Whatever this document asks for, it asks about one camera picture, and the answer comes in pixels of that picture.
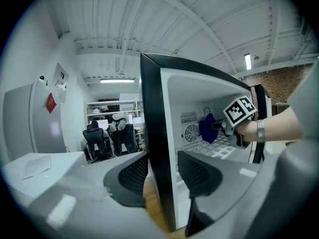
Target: red sign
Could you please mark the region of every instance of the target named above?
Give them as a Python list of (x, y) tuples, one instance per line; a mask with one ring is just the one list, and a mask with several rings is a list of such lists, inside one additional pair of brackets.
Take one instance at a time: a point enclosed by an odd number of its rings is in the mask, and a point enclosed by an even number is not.
[(48, 100), (46, 102), (46, 108), (48, 109), (49, 113), (51, 113), (55, 107), (56, 103), (54, 101), (52, 93), (50, 93)]

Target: white table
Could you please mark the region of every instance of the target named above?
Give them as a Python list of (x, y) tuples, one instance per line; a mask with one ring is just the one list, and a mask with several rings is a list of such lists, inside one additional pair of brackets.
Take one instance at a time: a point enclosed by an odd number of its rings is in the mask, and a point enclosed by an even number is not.
[[(46, 155), (51, 156), (51, 169), (21, 180), (27, 162)], [(28, 206), (34, 199), (62, 178), (62, 176), (87, 164), (85, 154), (82, 151), (29, 153), (3, 166), (1, 173), (5, 182), (10, 186), (9, 189), (16, 201), (24, 206)]]

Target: wooden surface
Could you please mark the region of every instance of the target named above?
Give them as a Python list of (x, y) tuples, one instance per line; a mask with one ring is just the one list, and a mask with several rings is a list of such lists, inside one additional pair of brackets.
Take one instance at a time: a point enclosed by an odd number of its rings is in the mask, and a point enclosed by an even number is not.
[(168, 225), (165, 222), (158, 199), (156, 197), (155, 187), (152, 183), (151, 177), (146, 178), (145, 180), (143, 196), (146, 199), (146, 209), (149, 216), (163, 230), (163, 232), (165, 232), (169, 238), (184, 239), (185, 228), (177, 230), (173, 233), (169, 232)]

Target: refrigerator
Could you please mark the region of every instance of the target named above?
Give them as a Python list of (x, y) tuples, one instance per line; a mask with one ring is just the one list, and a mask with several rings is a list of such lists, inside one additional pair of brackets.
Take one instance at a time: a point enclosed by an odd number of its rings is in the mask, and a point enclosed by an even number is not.
[[(51, 113), (50, 94), (56, 103)], [(66, 152), (59, 95), (39, 80), (5, 93), (3, 130), (11, 161), (31, 152)]]
[(191, 200), (178, 172), (177, 152), (188, 150), (206, 156), (260, 163), (264, 144), (246, 149), (230, 146), (219, 132), (208, 144), (198, 123), (212, 113), (225, 119), (223, 110), (237, 97), (257, 98), (258, 118), (271, 116), (271, 101), (261, 86), (252, 88), (216, 68), (195, 61), (159, 54), (141, 54), (140, 103), (151, 177), (171, 231), (187, 225)]

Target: fan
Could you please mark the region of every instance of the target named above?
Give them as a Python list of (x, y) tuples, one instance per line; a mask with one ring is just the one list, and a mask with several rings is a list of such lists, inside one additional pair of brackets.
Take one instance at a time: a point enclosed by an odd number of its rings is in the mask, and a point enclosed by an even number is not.
[(184, 137), (185, 140), (187, 142), (194, 142), (197, 140), (198, 138), (198, 126), (195, 124), (191, 124), (189, 125), (186, 129), (185, 129), (185, 133), (184, 133)]

